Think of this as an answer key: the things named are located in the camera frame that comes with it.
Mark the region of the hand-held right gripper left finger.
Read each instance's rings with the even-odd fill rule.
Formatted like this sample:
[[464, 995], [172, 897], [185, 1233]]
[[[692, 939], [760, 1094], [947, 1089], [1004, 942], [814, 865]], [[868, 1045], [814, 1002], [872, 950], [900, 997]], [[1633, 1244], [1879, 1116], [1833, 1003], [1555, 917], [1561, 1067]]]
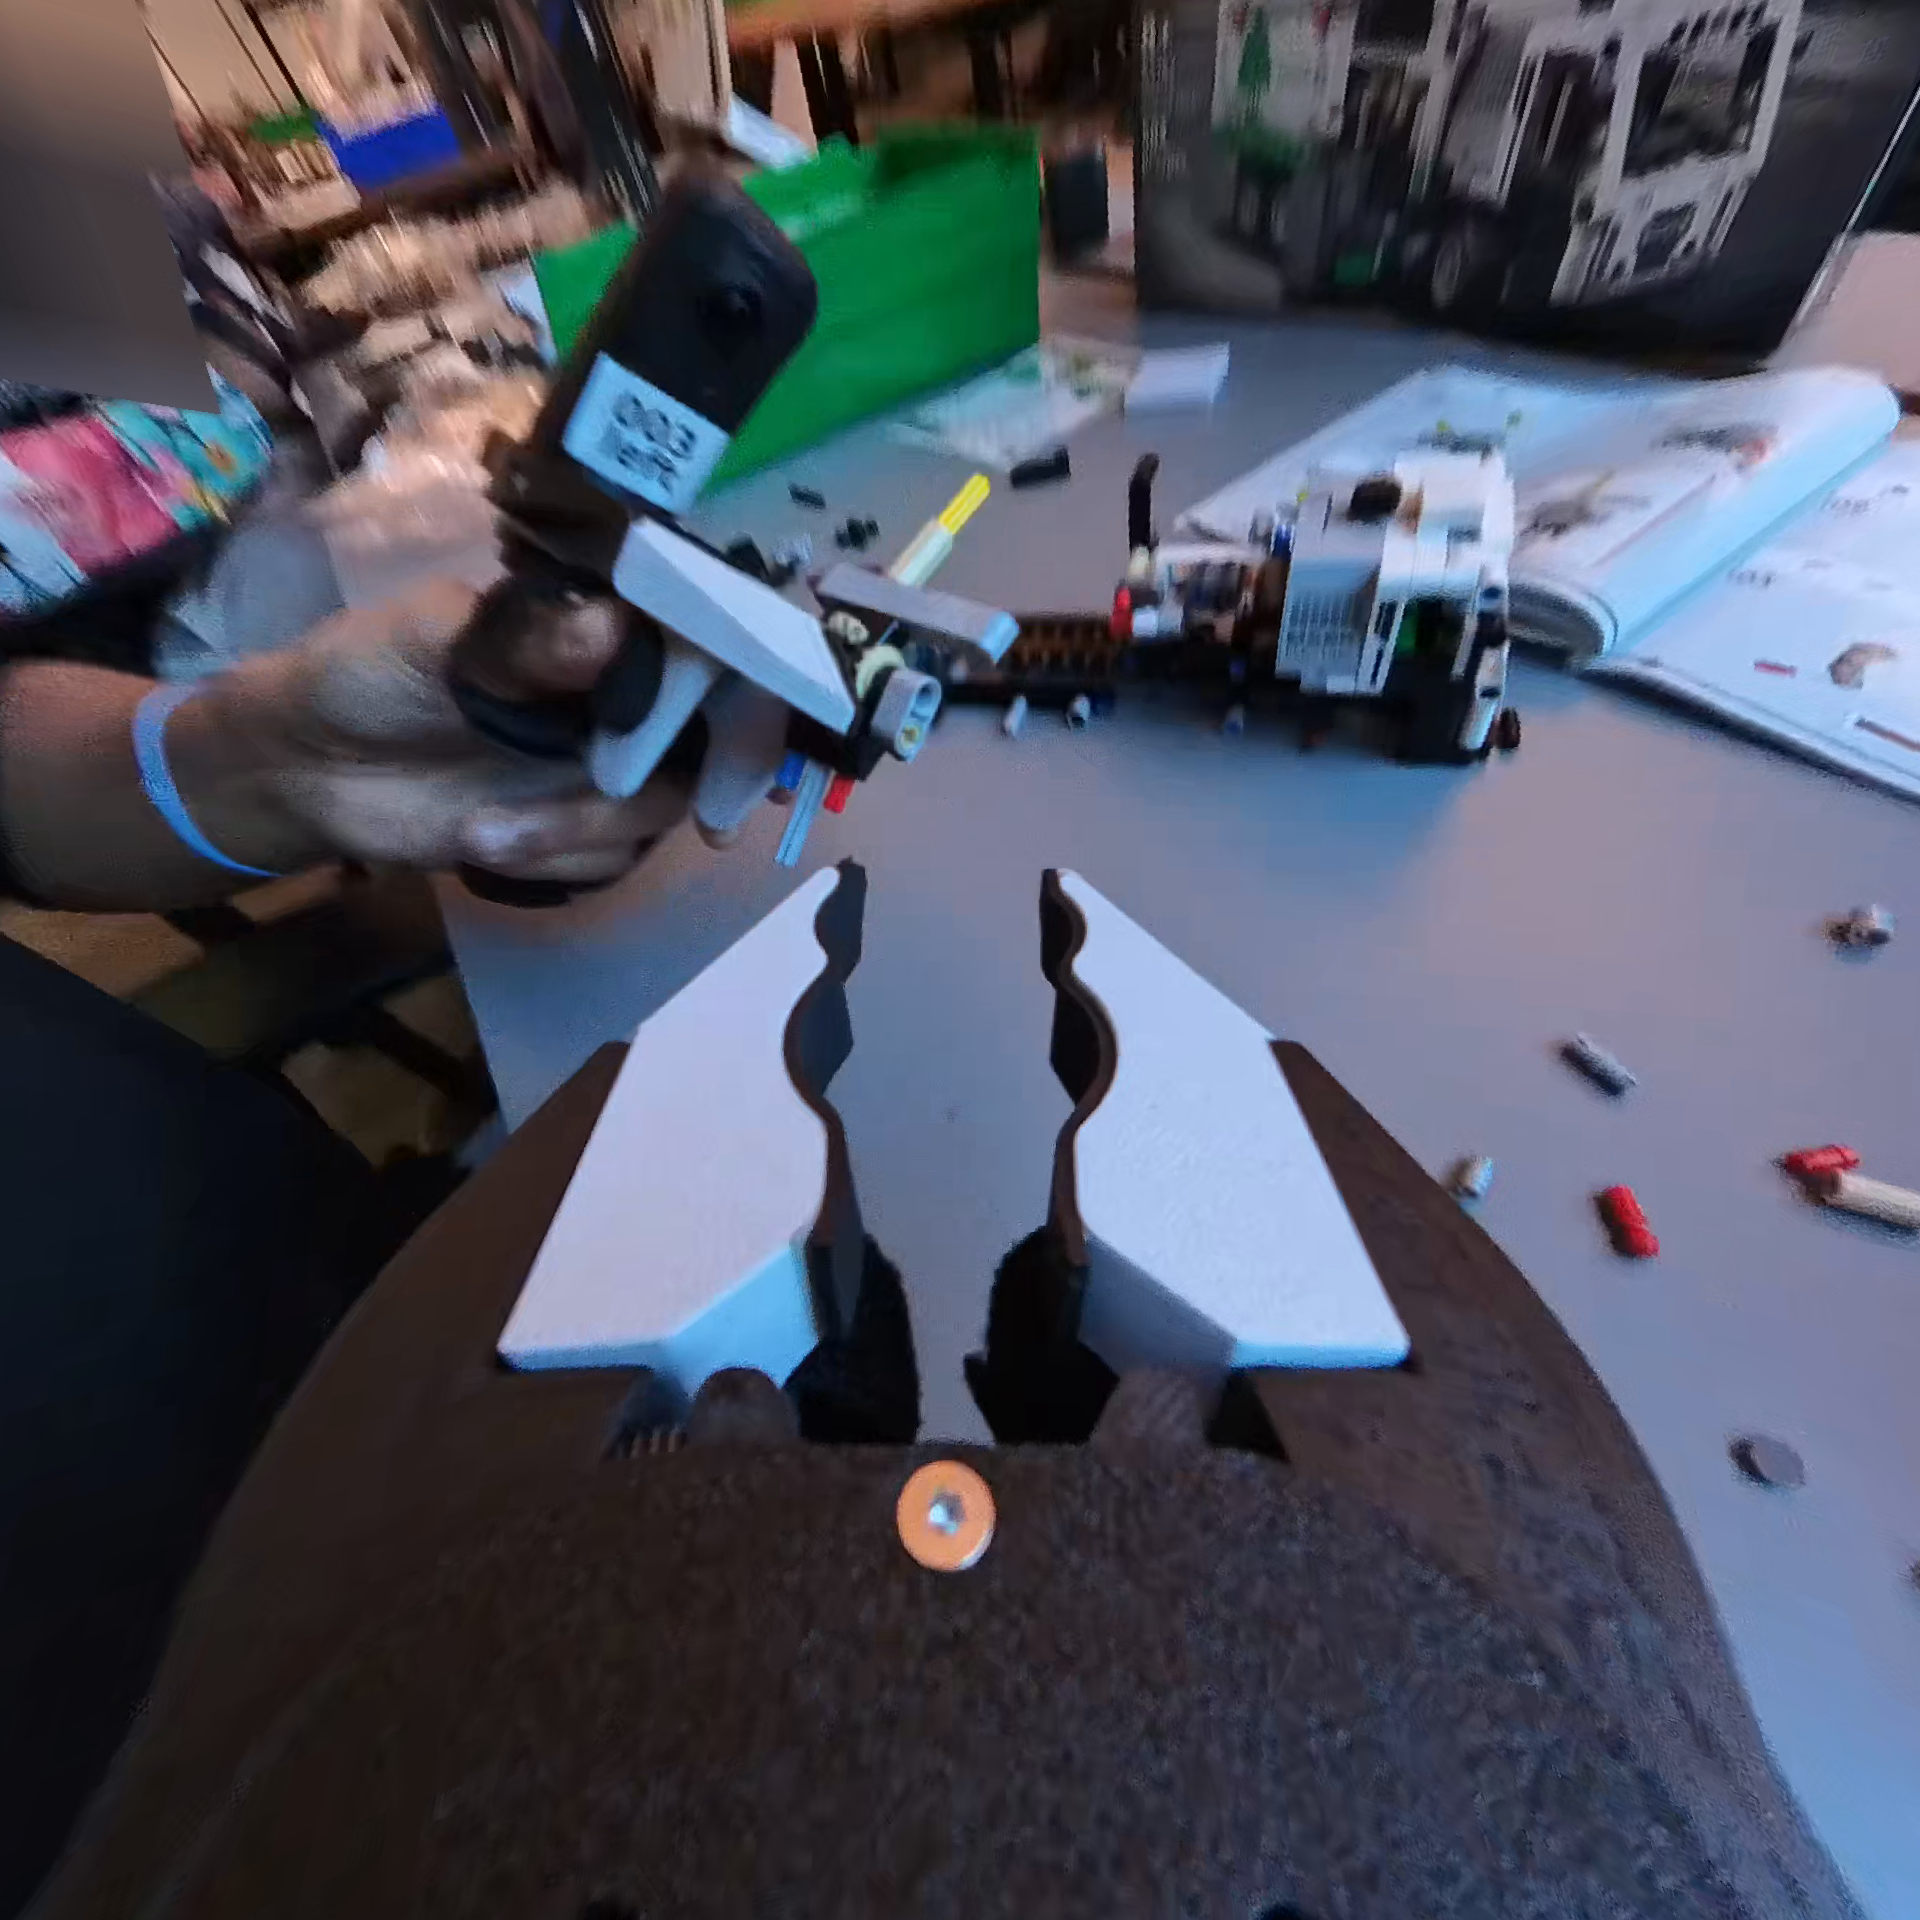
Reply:
[[868, 875], [806, 877], [633, 1034], [496, 1338], [516, 1374], [785, 1386], [856, 1302], [863, 1228], [829, 1100]]

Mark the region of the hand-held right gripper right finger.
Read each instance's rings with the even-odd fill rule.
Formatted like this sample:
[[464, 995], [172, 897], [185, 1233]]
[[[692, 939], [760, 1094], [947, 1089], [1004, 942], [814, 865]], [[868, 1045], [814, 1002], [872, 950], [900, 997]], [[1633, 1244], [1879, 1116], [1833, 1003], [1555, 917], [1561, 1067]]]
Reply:
[[1403, 1365], [1278, 1038], [1079, 871], [1041, 873], [1040, 959], [1071, 1105], [1047, 1199], [1068, 1338], [1116, 1375], [1209, 1386]]

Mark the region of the grey black lego gear assembly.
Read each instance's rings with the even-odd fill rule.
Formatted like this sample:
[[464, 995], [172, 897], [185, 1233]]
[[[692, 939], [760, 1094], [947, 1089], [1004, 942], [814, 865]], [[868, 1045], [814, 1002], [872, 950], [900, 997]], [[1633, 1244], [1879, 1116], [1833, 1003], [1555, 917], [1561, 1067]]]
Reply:
[[936, 575], [960, 534], [987, 505], [991, 479], [975, 470], [883, 569], [835, 564], [815, 586], [823, 631], [847, 673], [856, 703], [849, 737], [795, 718], [771, 798], [783, 805], [775, 865], [795, 871], [824, 815], [832, 775], [872, 779], [884, 764], [924, 755], [942, 715], [953, 673], [996, 665], [1012, 647], [1012, 614], [949, 591]]

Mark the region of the person's left forearm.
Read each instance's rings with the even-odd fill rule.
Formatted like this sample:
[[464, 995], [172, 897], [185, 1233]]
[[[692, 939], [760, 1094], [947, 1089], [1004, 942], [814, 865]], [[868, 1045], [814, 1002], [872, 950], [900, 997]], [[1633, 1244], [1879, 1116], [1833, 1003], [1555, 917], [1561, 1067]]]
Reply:
[[134, 719], [153, 681], [79, 663], [3, 677], [3, 892], [53, 909], [185, 902], [200, 865], [150, 805]]

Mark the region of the scattered small lego pieces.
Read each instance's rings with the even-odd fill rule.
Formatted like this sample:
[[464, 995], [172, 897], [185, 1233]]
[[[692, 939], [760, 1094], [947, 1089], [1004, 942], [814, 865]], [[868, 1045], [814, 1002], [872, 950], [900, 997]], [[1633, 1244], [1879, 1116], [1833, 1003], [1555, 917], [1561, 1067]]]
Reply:
[[1494, 995], [1443, 1075], [1481, 1204], [1660, 1421], [1916, 1507], [1916, 963], [1710, 924]]

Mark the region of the white black lego truck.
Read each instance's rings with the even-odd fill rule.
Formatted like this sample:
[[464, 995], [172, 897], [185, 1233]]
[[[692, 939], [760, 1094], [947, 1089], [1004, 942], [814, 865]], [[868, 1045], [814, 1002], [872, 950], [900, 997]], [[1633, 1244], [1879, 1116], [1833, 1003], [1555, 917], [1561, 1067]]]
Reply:
[[1158, 460], [1126, 497], [1126, 564], [1102, 613], [1029, 613], [996, 665], [942, 667], [1001, 724], [1041, 709], [1084, 727], [1133, 684], [1293, 714], [1305, 747], [1363, 714], [1405, 766], [1516, 753], [1508, 562], [1518, 491], [1496, 439], [1449, 429], [1380, 466], [1318, 463], [1236, 540], [1161, 538]]

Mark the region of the black lego set box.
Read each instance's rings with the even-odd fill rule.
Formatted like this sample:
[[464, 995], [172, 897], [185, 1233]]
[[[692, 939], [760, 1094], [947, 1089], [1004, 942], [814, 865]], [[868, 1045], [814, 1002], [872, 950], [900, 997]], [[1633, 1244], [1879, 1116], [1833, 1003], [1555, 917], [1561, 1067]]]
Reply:
[[1135, 297], [1761, 361], [1916, 61], [1905, 2], [1141, 4]]

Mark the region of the person's left hand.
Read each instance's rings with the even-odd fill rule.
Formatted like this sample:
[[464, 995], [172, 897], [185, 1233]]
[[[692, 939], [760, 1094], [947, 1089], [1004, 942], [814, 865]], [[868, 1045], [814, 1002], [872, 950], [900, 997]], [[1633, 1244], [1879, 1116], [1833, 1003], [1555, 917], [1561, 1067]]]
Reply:
[[263, 873], [355, 858], [598, 884], [635, 867], [687, 815], [691, 779], [656, 771], [612, 801], [575, 759], [480, 737], [448, 684], [480, 605], [478, 589], [429, 580], [198, 684], [160, 729], [198, 838]]

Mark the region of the green plastic bin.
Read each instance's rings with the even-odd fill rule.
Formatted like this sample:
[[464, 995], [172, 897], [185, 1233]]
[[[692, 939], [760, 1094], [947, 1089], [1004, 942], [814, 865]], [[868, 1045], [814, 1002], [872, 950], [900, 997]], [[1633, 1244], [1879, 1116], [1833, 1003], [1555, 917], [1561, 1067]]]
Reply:
[[1040, 337], [1040, 150], [1014, 127], [835, 139], [748, 181], [799, 245], [820, 314], [718, 466], [726, 484]]

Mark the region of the clear plastic bag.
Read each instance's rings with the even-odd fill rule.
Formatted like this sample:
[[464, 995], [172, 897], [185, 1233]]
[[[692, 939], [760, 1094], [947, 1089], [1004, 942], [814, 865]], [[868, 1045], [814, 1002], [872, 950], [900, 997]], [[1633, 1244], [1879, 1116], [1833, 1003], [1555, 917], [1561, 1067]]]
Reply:
[[313, 510], [349, 611], [435, 580], [494, 582], [489, 447], [533, 426], [548, 386], [548, 372], [528, 359], [492, 369], [449, 342], [385, 378], [390, 405]]

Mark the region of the sticker sheet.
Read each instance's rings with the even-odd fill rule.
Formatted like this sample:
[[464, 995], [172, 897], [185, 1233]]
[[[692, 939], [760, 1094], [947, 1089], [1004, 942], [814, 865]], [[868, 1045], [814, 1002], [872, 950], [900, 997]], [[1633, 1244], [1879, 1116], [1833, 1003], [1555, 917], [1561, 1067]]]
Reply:
[[1141, 359], [1133, 346], [1041, 338], [996, 369], [907, 402], [884, 429], [899, 443], [1007, 473], [1116, 414]]

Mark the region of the dark cup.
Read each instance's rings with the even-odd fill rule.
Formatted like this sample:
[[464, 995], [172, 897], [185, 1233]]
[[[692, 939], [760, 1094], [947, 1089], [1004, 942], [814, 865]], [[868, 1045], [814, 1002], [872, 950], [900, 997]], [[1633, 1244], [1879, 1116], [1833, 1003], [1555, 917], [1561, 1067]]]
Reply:
[[1113, 241], [1105, 143], [1079, 139], [1040, 155], [1041, 225], [1056, 267], [1077, 267]]

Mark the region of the blue wristband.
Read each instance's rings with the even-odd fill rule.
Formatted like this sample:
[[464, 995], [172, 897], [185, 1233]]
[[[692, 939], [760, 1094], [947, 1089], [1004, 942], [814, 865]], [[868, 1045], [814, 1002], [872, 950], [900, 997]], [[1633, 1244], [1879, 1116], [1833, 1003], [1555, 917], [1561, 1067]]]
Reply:
[[257, 869], [217, 847], [197, 822], [179, 786], [169, 757], [169, 727], [174, 715], [193, 697], [185, 681], [156, 681], [136, 700], [128, 723], [128, 746], [134, 766], [136, 789], [161, 827], [179, 841], [181, 851], [219, 873], [243, 879], [277, 879], [281, 873]]

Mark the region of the small white box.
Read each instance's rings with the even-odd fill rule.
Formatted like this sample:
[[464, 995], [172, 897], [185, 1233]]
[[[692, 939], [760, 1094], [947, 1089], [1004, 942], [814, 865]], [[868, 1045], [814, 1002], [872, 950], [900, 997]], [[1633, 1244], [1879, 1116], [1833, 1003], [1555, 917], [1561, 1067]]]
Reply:
[[1126, 417], [1157, 417], [1209, 409], [1232, 370], [1228, 342], [1142, 353], [1124, 386], [1119, 409]]

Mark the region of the open instruction booklet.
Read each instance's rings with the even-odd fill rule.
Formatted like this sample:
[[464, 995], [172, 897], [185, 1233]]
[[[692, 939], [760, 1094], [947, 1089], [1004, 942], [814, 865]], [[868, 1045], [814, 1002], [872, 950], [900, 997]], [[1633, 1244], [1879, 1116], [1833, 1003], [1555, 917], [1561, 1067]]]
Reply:
[[1516, 490], [1516, 642], [1916, 801], [1918, 479], [1900, 417], [1848, 369], [1619, 391], [1428, 369], [1191, 505], [1174, 553], [1256, 553], [1289, 540], [1312, 486], [1493, 457]]

